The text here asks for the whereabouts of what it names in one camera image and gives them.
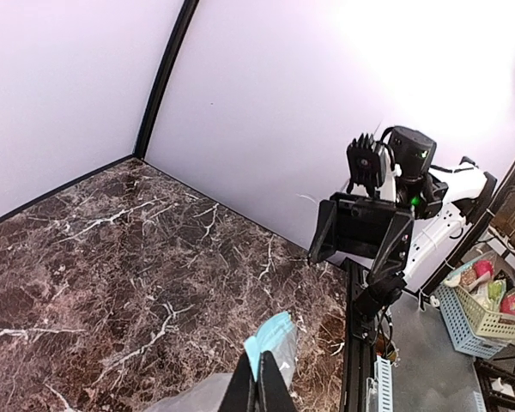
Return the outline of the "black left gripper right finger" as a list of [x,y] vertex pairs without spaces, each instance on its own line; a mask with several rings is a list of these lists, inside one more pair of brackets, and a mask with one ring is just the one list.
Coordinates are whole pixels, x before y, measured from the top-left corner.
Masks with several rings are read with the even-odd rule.
[[263,412],[295,412],[296,408],[274,355],[265,351],[260,356],[258,381],[258,408]]

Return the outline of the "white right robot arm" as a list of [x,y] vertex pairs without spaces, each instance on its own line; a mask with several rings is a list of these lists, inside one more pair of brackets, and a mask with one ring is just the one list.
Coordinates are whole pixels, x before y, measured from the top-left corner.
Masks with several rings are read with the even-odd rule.
[[456,228],[478,220],[495,177],[464,157],[454,168],[433,164],[437,143],[396,125],[380,139],[361,134],[347,147],[344,191],[320,202],[307,260],[338,252],[372,260],[354,308],[370,320],[402,294],[420,262]]

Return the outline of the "clear zip top bag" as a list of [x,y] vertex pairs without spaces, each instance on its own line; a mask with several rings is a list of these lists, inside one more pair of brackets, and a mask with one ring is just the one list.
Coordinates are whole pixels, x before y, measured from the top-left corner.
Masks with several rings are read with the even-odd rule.
[[[289,389],[296,367],[297,328],[289,312],[280,312],[266,320],[244,342],[244,352],[250,362],[253,378],[258,381],[260,356],[270,351]],[[147,408],[148,411],[218,411],[231,373],[213,373],[190,389],[174,397],[165,397]],[[258,385],[256,394],[258,408]]]

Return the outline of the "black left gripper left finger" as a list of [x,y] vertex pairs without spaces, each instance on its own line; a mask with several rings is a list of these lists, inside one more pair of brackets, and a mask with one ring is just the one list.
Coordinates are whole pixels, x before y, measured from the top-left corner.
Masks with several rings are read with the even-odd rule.
[[219,412],[254,412],[257,384],[247,354],[242,354],[221,400]]

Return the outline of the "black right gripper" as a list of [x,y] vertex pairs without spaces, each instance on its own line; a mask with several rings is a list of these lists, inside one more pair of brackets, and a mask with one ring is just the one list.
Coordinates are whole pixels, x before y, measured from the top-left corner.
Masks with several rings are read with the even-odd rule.
[[319,264],[336,251],[371,258],[367,286],[354,301],[363,318],[374,318],[398,300],[407,282],[405,269],[414,227],[412,208],[390,201],[335,193],[322,200],[309,264]]

